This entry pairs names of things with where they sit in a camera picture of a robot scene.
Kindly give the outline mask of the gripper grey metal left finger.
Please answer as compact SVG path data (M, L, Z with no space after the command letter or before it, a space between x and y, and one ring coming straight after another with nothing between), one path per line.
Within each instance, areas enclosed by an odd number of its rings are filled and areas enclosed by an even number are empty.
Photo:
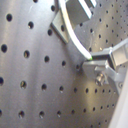
M82 68L88 78L94 79L98 86L110 85L117 93L121 93L120 85L124 82L124 71L115 71L107 60L86 61Z

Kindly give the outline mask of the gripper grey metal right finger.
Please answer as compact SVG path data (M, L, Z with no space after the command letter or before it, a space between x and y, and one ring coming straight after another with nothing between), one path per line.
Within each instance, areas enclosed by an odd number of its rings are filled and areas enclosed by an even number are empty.
M93 52L90 62L96 65L108 65L110 68L117 68L119 65L128 63L128 38L113 47Z

